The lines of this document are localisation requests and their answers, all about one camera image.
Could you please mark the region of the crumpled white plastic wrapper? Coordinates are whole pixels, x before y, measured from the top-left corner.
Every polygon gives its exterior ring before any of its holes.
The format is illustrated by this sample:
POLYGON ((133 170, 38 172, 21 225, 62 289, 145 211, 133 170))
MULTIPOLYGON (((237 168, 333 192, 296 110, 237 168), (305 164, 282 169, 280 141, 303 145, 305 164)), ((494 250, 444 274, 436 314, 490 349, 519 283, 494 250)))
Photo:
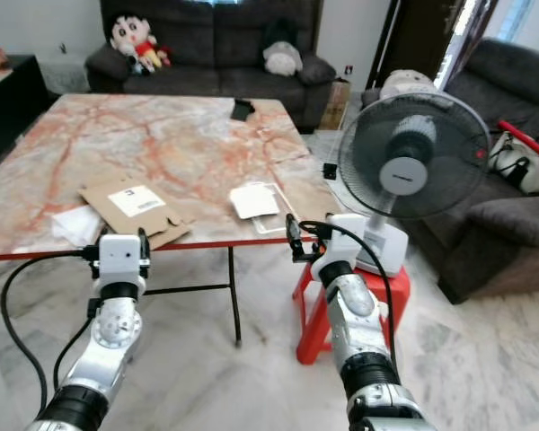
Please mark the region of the crumpled white plastic wrapper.
POLYGON ((92 206, 84 205, 52 215, 50 231, 53 237, 81 248, 97 242, 103 227, 101 214, 92 206))

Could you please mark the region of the small black flat object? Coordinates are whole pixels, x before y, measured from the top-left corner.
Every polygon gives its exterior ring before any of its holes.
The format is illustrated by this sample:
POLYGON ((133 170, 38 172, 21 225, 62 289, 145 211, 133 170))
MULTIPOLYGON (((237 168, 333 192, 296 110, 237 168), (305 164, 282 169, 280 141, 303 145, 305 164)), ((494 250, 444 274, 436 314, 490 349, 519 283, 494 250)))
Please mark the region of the small black flat object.
POLYGON ((245 120, 252 117, 254 112, 256 112, 256 107, 253 106, 250 100, 235 98, 234 107, 230 110, 230 119, 245 122, 245 120))

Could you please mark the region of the black electric fan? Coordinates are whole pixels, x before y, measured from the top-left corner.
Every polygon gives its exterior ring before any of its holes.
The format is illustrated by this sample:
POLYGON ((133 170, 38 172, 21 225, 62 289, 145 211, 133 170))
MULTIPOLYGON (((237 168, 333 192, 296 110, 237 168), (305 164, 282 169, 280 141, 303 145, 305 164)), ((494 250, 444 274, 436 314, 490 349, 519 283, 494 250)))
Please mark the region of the black electric fan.
POLYGON ((486 177, 489 129, 465 102, 443 92, 377 99, 345 128, 338 177, 368 209, 361 269, 393 277, 408 235, 390 219, 437 216, 470 197, 486 177))

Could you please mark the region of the cartoon boy plush doll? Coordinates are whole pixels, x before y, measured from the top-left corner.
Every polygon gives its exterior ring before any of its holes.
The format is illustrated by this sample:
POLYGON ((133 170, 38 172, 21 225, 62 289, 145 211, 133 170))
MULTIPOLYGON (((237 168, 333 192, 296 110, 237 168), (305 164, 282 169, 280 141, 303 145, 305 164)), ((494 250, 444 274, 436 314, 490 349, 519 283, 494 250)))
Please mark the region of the cartoon boy plush doll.
POLYGON ((109 19, 109 43, 127 59, 133 75, 151 75, 172 65, 170 50, 159 45, 146 18, 117 13, 109 19))

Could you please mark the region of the brown cardboard box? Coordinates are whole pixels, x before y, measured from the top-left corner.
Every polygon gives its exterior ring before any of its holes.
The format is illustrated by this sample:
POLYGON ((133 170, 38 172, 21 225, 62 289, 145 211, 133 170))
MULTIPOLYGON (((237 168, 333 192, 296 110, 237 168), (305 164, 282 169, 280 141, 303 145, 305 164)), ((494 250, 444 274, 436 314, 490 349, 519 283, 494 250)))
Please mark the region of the brown cardboard box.
POLYGON ((338 131, 342 128, 345 112, 352 100, 351 82, 336 78, 331 83, 330 99, 324 107, 322 120, 316 130, 338 131))

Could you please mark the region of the dark grey sofa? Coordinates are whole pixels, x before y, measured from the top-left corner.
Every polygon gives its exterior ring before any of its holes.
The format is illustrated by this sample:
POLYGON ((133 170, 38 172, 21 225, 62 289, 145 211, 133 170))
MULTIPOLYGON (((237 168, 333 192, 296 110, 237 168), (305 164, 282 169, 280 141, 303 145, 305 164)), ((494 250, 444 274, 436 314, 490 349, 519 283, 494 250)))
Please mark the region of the dark grey sofa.
POLYGON ((159 45, 170 49, 171 66, 135 74, 126 57, 105 42, 85 61, 93 93, 233 97, 278 100, 298 130, 314 130, 330 102, 336 71, 315 53, 323 0, 100 0, 102 24, 125 13, 147 20, 159 45), (264 66, 270 25, 290 21, 303 68, 274 75, 264 66))

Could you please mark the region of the black cabinet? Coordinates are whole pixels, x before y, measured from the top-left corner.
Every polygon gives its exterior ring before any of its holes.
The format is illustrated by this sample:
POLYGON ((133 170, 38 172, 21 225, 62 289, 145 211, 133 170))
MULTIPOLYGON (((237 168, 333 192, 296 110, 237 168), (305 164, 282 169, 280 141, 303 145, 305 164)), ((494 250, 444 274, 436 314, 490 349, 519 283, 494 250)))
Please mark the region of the black cabinet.
POLYGON ((14 55, 11 66, 0 81, 0 159, 53 102, 34 55, 14 55))

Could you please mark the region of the brown cardboard with white label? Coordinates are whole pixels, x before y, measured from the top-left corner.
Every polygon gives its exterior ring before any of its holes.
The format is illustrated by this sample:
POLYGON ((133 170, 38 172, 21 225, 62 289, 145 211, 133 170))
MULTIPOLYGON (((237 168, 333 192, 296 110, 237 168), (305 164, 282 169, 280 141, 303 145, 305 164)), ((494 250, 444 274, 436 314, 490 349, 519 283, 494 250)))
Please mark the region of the brown cardboard with white label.
POLYGON ((81 186, 79 193, 114 233, 143 233, 151 250, 178 241, 191 231, 192 219, 181 214, 166 193, 146 181, 127 175, 104 176, 81 186))

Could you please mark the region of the red stick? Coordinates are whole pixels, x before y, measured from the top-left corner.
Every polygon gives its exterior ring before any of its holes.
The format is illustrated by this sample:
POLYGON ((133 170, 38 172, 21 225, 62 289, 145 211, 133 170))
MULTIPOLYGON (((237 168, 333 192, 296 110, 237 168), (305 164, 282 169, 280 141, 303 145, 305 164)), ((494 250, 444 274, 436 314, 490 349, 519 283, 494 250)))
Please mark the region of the red stick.
POLYGON ((507 120, 499 120, 499 122, 497 122, 497 127, 499 127, 499 130, 510 133, 510 135, 514 136, 515 139, 521 141, 521 143, 533 149, 533 151, 539 155, 539 144, 537 144, 531 136, 526 135, 526 133, 519 130, 519 128, 512 126, 512 124, 508 123, 507 120))

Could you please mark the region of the dark brown door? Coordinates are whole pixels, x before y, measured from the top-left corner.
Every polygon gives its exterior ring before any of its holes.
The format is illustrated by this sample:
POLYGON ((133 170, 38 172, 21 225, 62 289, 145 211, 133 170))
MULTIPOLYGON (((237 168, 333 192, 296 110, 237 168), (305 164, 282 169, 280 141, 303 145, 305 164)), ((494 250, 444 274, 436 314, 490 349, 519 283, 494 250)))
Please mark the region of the dark brown door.
POLYGON ((395 70, 437 77, 464 4, 465 0, 390 0, 367 89, 381 86, 395 70))

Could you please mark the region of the red plastic stool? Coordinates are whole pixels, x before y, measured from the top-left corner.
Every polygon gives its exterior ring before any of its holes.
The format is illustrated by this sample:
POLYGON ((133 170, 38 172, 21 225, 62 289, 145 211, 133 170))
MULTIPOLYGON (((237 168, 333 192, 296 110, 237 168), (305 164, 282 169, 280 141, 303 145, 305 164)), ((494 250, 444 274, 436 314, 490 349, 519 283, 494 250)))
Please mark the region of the red plastic stool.
MULTIPOLYGON (((322 287, 310 287, 316 282, 311 270, 312 263, 306 263, 298 284, 293 292, 293 303, 301 321, 301 338, 296 346, 296 358, 302 365, 314 365, 316 358, 322 352, 331 352, 331 325, 328 321, 327 304, 323 299, 322 287)), ((363 276, 367 282, 369 292, 376 296, 377 300, 387 303, 390 311, 384 312, 382 327, 387 329, 389 319, 393 320, 395 329, 401 327, 402 316, 406 305, 411 298, 411 281, 405 267, 402 266, 396 277, 388 278, 390 293, 387 296, 384 290, 382 277, 364 269, 356 269, 357 274, 363 276)))

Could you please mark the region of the grey and white plush toy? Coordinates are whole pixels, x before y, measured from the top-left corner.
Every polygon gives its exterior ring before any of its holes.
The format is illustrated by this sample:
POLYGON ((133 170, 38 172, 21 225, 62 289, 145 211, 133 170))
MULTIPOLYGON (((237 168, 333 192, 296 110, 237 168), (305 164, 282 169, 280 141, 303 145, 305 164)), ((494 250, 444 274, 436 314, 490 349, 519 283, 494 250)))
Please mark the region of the grey and white plush toy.
POLYGON ((267 73, 295 75, 304 69, 302 54, 296 47, 298 26, 290 18, 277 18, 265 26, 261 54, 267 73))

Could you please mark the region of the clear package with white paper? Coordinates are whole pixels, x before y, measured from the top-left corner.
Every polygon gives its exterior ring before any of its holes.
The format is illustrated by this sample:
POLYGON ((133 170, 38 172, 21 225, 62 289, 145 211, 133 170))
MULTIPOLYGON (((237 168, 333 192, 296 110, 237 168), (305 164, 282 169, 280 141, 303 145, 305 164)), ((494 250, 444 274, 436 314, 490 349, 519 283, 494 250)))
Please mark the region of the clear package with white paper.
POLYGON ((285 192, 277 183, 249 181, 230 189, 229 201, 237 217, 257 231, 257 234, 285 233, 286 217, 294 213, 285 192))

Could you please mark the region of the black metal table frame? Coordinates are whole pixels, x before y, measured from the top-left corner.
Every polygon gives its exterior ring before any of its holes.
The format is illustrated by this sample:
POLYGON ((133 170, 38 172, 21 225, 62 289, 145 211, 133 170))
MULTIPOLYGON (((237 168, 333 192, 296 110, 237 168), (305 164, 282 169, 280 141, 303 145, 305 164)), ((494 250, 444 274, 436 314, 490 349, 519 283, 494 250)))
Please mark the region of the black metal table frame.
POLYGON ((172 293, 188 293, 207 290, 226 290, 230 295, 230 311, 233 316, 233 327, 236 348, 243 345, 243 333, 240 317, 240 307, 238 307, 238 295, 236 288, 235 275, 235 247, 225 247, 225 267, 227 268, 227 283, 213 285, 191 285, 183 287, 158 288, 158 290, 149 290, 144 295, 171 295, 172 293))

